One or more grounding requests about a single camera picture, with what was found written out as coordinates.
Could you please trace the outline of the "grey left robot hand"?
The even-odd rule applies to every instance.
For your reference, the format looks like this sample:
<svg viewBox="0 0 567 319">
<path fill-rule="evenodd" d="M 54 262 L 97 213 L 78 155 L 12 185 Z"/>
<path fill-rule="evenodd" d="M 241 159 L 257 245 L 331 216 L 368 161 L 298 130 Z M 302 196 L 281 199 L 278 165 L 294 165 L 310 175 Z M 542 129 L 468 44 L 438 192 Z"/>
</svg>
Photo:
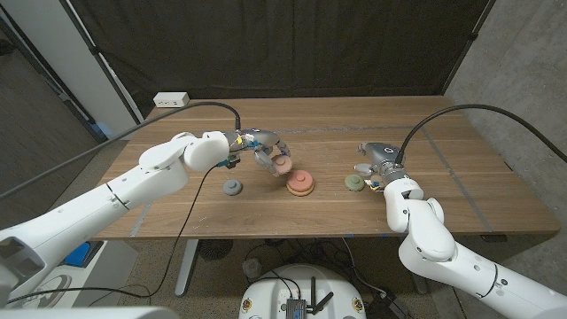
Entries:
<svg viewBox="0 0 567 319">
<path fill-rule="evenodd" d="M 291 171 L 291 151 L 274 132 L 257 128 L 224 132 L 229 143 L 229 156 L 220 166 L 233 168 L 242 152 L 252 152 L 255 162 L 272 175 L 285 175 Z"/>
</svg>

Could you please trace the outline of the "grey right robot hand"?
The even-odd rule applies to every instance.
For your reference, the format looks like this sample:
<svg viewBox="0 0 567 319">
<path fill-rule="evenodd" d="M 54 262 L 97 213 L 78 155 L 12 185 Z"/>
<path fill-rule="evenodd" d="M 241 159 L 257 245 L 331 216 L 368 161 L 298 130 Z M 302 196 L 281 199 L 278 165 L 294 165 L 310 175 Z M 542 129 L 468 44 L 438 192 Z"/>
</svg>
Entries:
<svg viewBox="0 0 567 319">
<path fill-rule="evenodd" d="M 362 143 L 358 146 L 357 152 L 370 160 L 370 163 L 360 163 L 354 166 L 354 170 L 362 177 L 378 176 L 379 181 L 387 185 L 407 176 L 403 165 L 395 163 L 399 149 L 393 145 Z"/>
</svg>

